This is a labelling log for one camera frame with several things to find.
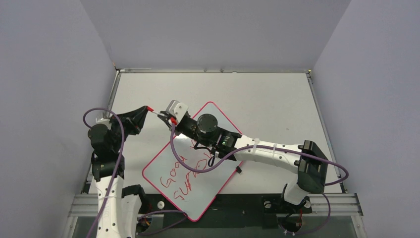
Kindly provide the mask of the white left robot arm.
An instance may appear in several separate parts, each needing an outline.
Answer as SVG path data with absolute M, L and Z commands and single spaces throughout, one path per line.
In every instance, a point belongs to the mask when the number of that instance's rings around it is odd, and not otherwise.
M 142 106 L 131 112 L 111 114 L 89 127 L 98 214 L 88 237 L 96 230 L 98 238 L 134 238 L 138 215 L 150 211 L 150 203 L 141 185 L 124 185 L 122 155 L 125 140 L 129 135 L 141 132 L 149 111 L 148 106 Z

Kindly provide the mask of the pink-framed whiteboard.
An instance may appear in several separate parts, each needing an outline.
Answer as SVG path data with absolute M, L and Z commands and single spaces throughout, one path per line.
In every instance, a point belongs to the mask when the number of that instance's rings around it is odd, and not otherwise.
M 212 114 L 218 126 L 240 132 L 224 112 L 214 103 L 205 103 L 192 116 Z M 181 134 L 174 137 L 174 146 L 180 159 L 188 166 L 203 170 L 208 167 L 212 155 L 205 149 L 194 150 L 194 140 Z M 229 180 L 237 174 L 242 162 L 225 160 L 208 173 L 196 173 L 183 167 L 174 157 L 170 143 L 166 144 L 143 168 L 143 178 L 177 209 L 184 211 L 192 222 L 198 221 Z

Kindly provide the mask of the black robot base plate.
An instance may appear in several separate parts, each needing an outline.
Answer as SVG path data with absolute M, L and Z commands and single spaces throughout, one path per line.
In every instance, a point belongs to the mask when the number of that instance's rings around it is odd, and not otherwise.
M 138 215 L 164 211 L 145 218 L 138 218 L 137 231 L 151 232 L 154 228 L 245 228 L 261 227 L 274 229 L 278 225 L 296 223 L 301 225 L 302 215 L 312 213 L 310 199 L 305 197 L 302 205 L 290 205 L 280 193 L 266 194 L 218 194 L 201 218 L 190 221 L 177 212 L 177 208 L 160 194 L 124 194 L 123 198 L 140 201 Z

